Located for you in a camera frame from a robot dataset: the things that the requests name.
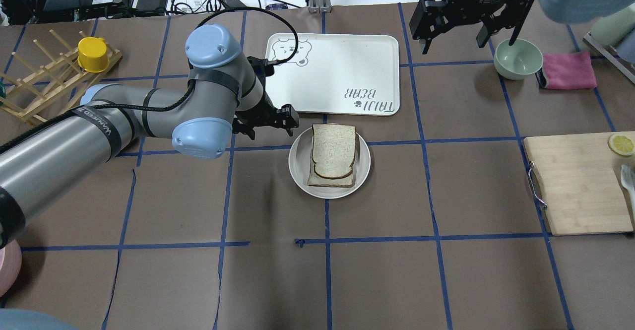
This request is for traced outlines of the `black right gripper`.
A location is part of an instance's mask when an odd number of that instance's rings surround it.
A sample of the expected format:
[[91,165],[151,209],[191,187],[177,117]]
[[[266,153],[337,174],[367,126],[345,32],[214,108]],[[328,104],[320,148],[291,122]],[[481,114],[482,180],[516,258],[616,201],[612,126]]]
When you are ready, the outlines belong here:
[[426,55],[432,40],[450,29],[482,22],[490,32],[513,28],[508,45],[517,41],[535,0],[419,0],[409,26],[411,38]]

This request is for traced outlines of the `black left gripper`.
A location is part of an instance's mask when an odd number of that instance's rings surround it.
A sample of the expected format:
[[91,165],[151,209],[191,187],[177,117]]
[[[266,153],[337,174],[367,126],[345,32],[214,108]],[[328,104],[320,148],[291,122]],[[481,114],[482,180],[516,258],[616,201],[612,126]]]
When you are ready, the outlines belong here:
[[285,104],[281,109],[274,107],[265,90],[266,78],[275,73],[273,64],[267,59],[251,56],[247,60],[254,72],[254,83],[242,94],[241,101],[256,101],[256,104],[245,111],[236,111],[232,133],[242,133],[255,140],[254,128],[271,126],[284,129],[289,137],[293,137],[294,129],[299,127],[299,114],[291,104]]

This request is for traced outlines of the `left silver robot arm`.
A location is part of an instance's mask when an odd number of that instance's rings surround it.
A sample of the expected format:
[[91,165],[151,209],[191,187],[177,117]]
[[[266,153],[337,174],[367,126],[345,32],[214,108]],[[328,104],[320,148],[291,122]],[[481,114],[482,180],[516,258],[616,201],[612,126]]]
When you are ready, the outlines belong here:
[[277,108],[265,91],[265,79],[279,61],[246,57],[226,27],[198,26],[185,53],[186,91],[96,84],[77,108],[2,145],[2,247],[137,137],[168,138],[179,153],[216,159],[234,134],[254,139],[255,128],[274,127],[292,135],[299,126],[293,106]]

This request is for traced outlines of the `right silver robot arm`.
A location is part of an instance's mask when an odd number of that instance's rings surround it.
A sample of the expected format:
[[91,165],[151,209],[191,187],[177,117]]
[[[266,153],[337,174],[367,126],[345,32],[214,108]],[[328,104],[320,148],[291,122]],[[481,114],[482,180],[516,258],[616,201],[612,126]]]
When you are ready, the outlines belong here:
[[409,23],[411,38],[419,41],[422,54],[426,54],[440,34],[481,23],[478,47],[484,47],[503,29],[513,30],[508,42],[513,46],[535,2],[550,20],[576,24],[612,15],[634,0],[419,0]]

